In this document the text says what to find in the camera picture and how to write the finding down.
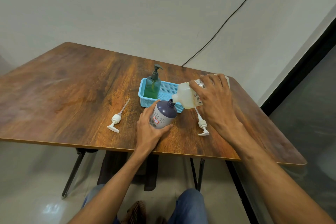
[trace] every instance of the wood grain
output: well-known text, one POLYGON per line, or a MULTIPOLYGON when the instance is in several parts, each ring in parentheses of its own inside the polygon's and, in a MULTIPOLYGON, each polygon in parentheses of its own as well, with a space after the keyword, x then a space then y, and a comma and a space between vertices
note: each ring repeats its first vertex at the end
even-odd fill
MULTIPOLYGON (((143 111, 138 90, 154 63, 165 69, 163 81, 182 83, 208 72, 140 57, 64 43, 0 78, 0 139, 94 149, 134 150, 136 123, 143 111), (122 120, 107 129, 126 100, 122 120)), ((238 119, 277 162, 304 165, 305 159, 230 78, 238 119)), ((239 160, 211 127, 200 137, 195 110, 184 110, 156 153, 239 160)))

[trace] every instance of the purple bottle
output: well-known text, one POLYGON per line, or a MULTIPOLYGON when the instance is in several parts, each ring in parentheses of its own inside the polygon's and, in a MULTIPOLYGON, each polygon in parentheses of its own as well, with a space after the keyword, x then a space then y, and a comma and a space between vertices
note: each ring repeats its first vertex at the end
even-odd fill
POLYGON ((172 99, 159 101, 150 117, 149 123, 157 129, 171 124, 177 116, 177 110, 174 105, 175 103, 173 103, 172 99))

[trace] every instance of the red label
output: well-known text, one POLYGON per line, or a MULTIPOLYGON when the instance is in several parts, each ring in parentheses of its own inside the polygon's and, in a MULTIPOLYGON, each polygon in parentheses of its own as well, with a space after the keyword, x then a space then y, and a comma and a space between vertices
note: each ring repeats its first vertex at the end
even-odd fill
POLYGON ((160 122, 155 118, 155 116, 153 117, 153 120, 155 121, 156 124, 159 124, 160 122))

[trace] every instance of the black cable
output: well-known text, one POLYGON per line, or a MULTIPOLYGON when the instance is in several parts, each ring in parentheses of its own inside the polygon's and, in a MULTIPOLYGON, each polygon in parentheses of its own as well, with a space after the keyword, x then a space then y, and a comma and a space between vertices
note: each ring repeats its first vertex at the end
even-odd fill
POLYGON ((227 18, 227 20, 223 23, 223 25, 219 28, 219 30, 216 32, 216 34, 198 51, 196 52, 190 59, 187 60, 187 62, 185 62, 182 66, 184 66, 185 64, 187 64, 193 57, 195 57, 201 50, 204 49, 204 47, 206 47, 211 41, 212 39, 215 38, 215 36, 218 34, 218 32, 222 29, 222 27, 225 25, 225 23, 243 6, 243 4, 246 2, 246 0, 244 0, 244 2, 242 2, 242 4, 229 16, 229 18, 227 18))

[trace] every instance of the jeans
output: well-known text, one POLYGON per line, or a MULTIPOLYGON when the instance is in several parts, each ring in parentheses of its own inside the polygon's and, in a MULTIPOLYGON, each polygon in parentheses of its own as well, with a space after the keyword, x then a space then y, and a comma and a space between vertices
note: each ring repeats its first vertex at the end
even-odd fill
MULTIPOLYGON (((103 188, 104 184, 94 187, 86 196, 82 208, 93 199, 103 188)), ((175 210, 168 220, 168 224, 207 224, 204 198, 196 189, 187 189, 176 200, 175 210)), ((113 224, 119 224, 115 217, 113 224)))

